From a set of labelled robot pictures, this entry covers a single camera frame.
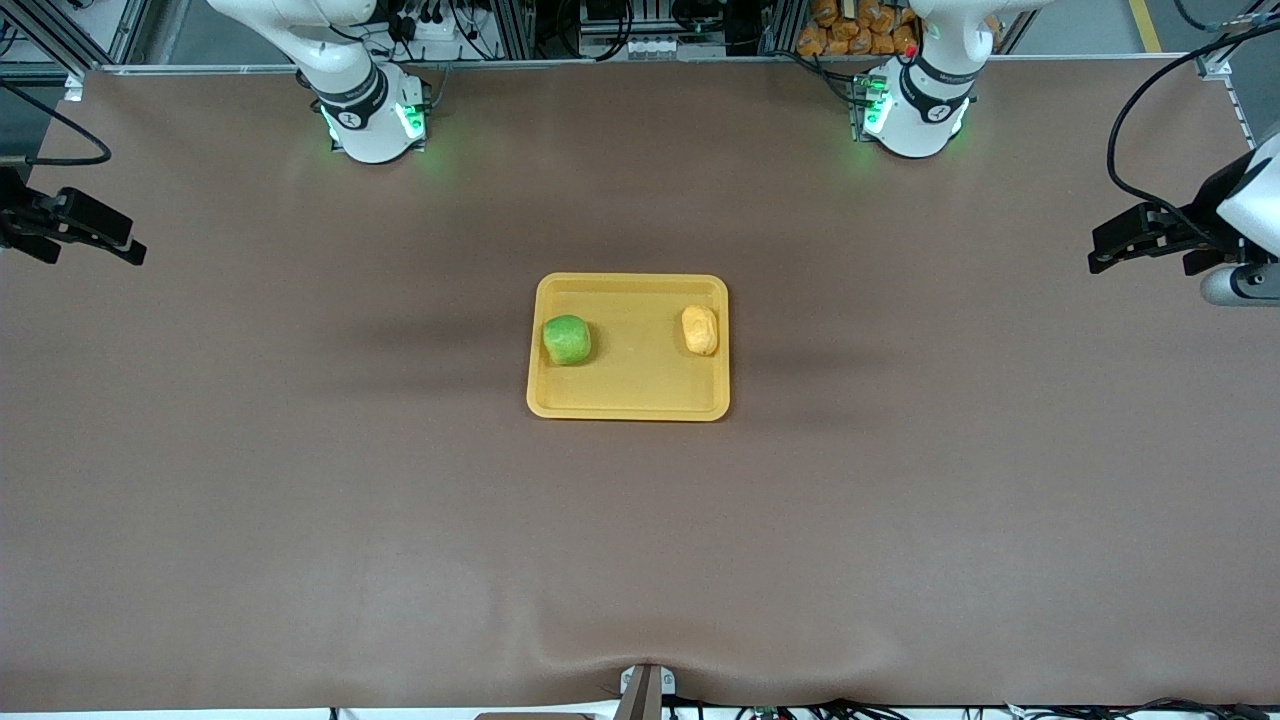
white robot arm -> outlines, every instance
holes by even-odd
[[[332,26],[353,26],[374,13],[374,0],[209,0],[219,13],[253,29],[288,55],[316,96],[329,133],[352,159],[387,163],[421,143],[428,108],[422,81]]]
[[[920,49],[906,59],[892,58],[872,70],[886,87],[864,110],[863,129],[905,158],[927,158],[942,150],[956,132],[969,90],[991,58],[995,37],[987,17],[1034,10],[1052,0],[913,0],[924,24]]]
[[[1213,305],[1280,307],[1280,124],[1262,145],[1222,168],[1183,205],[1183,223],[1155,202],[1139,202],[1093,229],[1089,272],[1123,260],[1184,252],[1183,272]],[[1222,263],[1229,266],[1219,268]]]

yellow tray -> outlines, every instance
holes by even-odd
[[[689,305],[716,313],[719,346],[690,352],[680,327]],[[552,364],[543,324],[577,315],[591,356]],[[538,283],[529,351],[529,409],[543,418],[707,423],[728,410],[728,288],[713,275],[553,273]]]

yellow floor line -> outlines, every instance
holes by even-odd
[[[1138,24],[1142,49],[1147,53],[1160,53],[1160,37],[1156,36],[1156,26],[1151,23],[1147,0],[1129,0],[1129,9],[1133,10],[1133,22]]]

brown table surface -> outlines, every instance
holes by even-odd
[[[1280,314],[1091,277],[1160,61],[992,64],[941,156],[790,65],[458,72],[425,154],[288,76],[92,77],[142,268],[6,254],[3,708],[1277,701]],[[55,129],[46,152],[83,149]],[[1244,150],[1190,70],[1121,169]],[[714,424],[534,418],[538,281],[713,273]]]

yellow potato-shaped object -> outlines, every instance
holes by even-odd
[[[698,355],[710,355],[719,345],[716,313],[705,305],[690,305],[680,314],[680,327],[685,331],[685,347]]]

